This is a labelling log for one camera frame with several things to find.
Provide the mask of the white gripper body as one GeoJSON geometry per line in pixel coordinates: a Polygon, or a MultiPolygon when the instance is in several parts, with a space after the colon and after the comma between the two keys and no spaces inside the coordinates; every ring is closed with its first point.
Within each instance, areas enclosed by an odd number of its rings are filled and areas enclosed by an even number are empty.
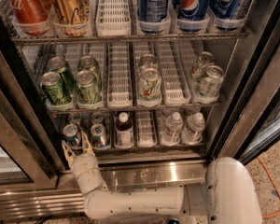
{"type": "Polygon", "coordinates": [[[97,159],[92,154],[83,153],[74,157],[71,171],[82,194],[101,189],[104,185],[97,159]]]}

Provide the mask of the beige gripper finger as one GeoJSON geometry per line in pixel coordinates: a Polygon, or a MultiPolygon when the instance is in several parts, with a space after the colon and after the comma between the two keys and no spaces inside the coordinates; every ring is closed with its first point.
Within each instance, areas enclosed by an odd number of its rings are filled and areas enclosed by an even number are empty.
{"type": "Polygon", "coordinates": [[[71,166],[73,164],[73,161],[76,157],[76,154],[73,152],[73,150],[67,145],[67,143],[62,140],[62,147],[63,147],[63,153],[64,156],[68,162],[68,165],[71,166]]]}
{"type": "Polygon", "coordinates": [[[82,149],[83,149],[83,152],[84,153],[88,153],[90,155],[93,155],[94,152],[93,152],[91,143],[90,143],[90,141],[88,139],[88,136],[84,132],[81,132],[81,137],[82,137],[82,149]]]}

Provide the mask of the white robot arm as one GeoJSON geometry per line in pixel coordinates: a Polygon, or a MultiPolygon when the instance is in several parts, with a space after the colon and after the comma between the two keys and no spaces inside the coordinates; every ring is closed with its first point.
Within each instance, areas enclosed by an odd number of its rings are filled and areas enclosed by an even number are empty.
{"type": "MultiPolygon", "coordinates": [[[[122,214],[177,215],[187,199],[186,187],[175,186],[120,193],[108,189],[87,136],[77,155],[62,142],[63,153],[83,195],[83,211],[92,219],[122,214]]],[[[223,157],[206,170],[209,224],[262,224],[259,200],[250,173],[237,160],[223,157]]]]}

